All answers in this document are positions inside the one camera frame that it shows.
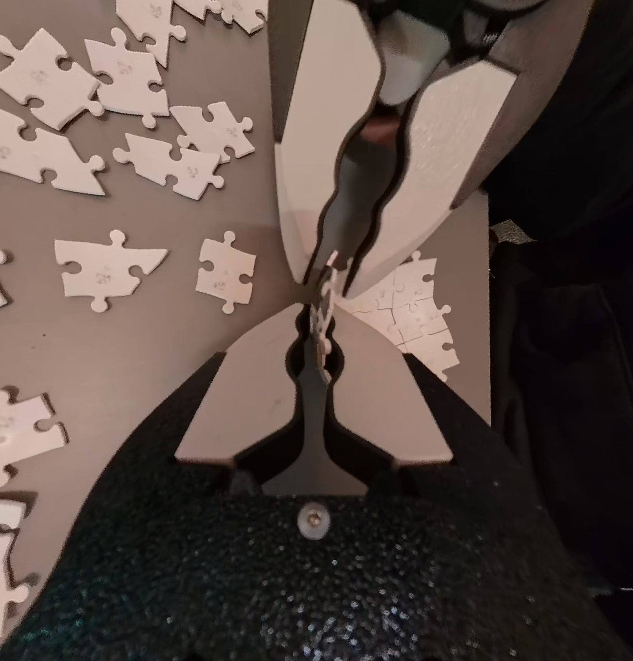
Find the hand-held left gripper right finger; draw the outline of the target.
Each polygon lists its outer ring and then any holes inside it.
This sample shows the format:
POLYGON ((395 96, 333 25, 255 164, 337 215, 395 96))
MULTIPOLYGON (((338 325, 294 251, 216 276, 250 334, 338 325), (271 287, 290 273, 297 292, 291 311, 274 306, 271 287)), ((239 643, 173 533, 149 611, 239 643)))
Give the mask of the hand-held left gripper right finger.
POLYGON ((450 464, 453 451, 403 353, 343 309, 327 338, 324 446, 337 467, 372 486, 403 469, 450 464))

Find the person's black clothing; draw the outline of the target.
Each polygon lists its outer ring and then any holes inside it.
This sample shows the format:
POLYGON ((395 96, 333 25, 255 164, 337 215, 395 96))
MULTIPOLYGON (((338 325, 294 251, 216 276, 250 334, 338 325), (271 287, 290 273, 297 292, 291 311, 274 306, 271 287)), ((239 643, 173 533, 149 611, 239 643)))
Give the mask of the person's black clothing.
POLYGON ((485 186, 532 239, 491 263, 495 427, 633 654, 633 1, 594 2, 485 186))

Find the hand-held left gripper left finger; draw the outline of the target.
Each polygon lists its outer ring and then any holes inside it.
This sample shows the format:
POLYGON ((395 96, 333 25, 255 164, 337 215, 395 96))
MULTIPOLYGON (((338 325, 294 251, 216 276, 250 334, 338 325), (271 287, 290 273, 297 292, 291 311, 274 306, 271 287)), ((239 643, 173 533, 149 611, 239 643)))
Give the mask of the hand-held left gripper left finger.
POLYGON ((175 452, 177 461, 247 471, 267 483, 304 446, 298 375, 304 368, 306 306, 289 305, 236 340, 175 452))

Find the bowl-shaped assembled puzzle section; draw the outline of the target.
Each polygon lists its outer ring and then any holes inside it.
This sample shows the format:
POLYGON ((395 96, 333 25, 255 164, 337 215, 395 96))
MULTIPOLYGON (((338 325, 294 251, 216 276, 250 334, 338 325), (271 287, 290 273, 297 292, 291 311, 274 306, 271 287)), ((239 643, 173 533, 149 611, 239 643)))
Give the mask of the bowl-shaped assembled puzzle section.
POLYGON ((318 279, 310 304, 310 336, 315 345, 317 368, 325 384, 331 381, 326 364, 333 341, 328 338, 336 309, 341 309, 384 336, 404 354, 411 354, 441 381, 446 371, 459 364, 453 337, 444 316, 449 305, 438 307, 434 300, 436 259, 422 259, 415 251, 376 285, 355 296, 343 295, 348 270, 335 267, 338 252, 333 251, 318 279))

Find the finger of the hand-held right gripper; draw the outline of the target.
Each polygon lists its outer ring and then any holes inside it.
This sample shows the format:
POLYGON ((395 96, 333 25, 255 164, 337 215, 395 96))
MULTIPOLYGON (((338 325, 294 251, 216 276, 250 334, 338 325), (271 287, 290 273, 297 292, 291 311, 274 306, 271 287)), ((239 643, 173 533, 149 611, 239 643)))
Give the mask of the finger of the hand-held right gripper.
POLYGON ((428 84, 397 135, 395 171, 373 211, 369 240, 352 263, 354 298, 389 275, 450 215, 518 75, 482 60, 428 84))
POLYGON ((297 284, 310 279, 345 147, 370 117, 383 64, 355 1, 273 2, 273 135, 279 226, 297 284))

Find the scatter of white pieces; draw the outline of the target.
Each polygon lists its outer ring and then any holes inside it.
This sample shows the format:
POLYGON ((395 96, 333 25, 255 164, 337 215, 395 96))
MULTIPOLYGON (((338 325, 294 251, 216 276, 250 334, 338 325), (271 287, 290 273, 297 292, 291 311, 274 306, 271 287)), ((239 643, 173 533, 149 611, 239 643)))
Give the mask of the scatter of white pieces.
POLYGON ((89 326, 93 314, 107 312, 113 299, 139 288, 140 274, 148 280, 166 262, 172 252, 169 235, 178 223, 161 211, 165 237, 145 239, 136 231, 130 244, 138 216, 143 229, 152 230, 150 208, 136 203, 116 216, 113 193, 99 176, 109 172, 121 180, 121 172, 104 155, 158 186, 167 186, 171 177, 176 194, 199 201, 209 186, 224 186, 226 149, 238 158, 254 152, 238 144, 244 129, 253 128, 252 120, 238 122, 225 103, 209 108, 210 150, 199 136, 180 136, 175 150, 157 137, 127 132, 113 149, 111 139, 97 137, 98 150, 82 158, 66 135, 66 126, 83 115, 136 116, 148 131, 157 130, 159 117, 188 117, 187 106, 170 105, 157 66, 167 64, 169 34, 186 37, 183 27, 171 25, 172 4, 118 1, 118 14, 126 5, 131 18, 160 21, 140 34, 158 37, 158 43, 144 52, 131 50, 127 35, 114 27, 110 43, 84 41, 89 71, 45 27, 20 47, 0 30, 0 54, 8 59, 0 70, 0 90, 24 106, 39 100, 30 111, 49 128, 36 126, 27 139, 29 123, 0 108, 0 173, 39 186, 52 175, 49 185, 56 190, 39 196, 15 185, 0 201, 0 640, 10 607, 24 604, 31 592, 31 584, 24 576, 15 578, 10 566, 27 505, 2 489, 20 472, 21 462, 75 448, 87 429, 78 417, 105 421, 103 411, 89 409, 107 400, 116 410, 124 405, 132 389, 119 394, 116 389, 124 386, 124 377, 142 374, 140 366, 126 366, 116 356, 126 342, 141 348, 161 321, 175 325, 188 316, 147 288, 147 316, 126 321, 122 314, 132 315, 133 308, 116 304, 116 316, 89 326))

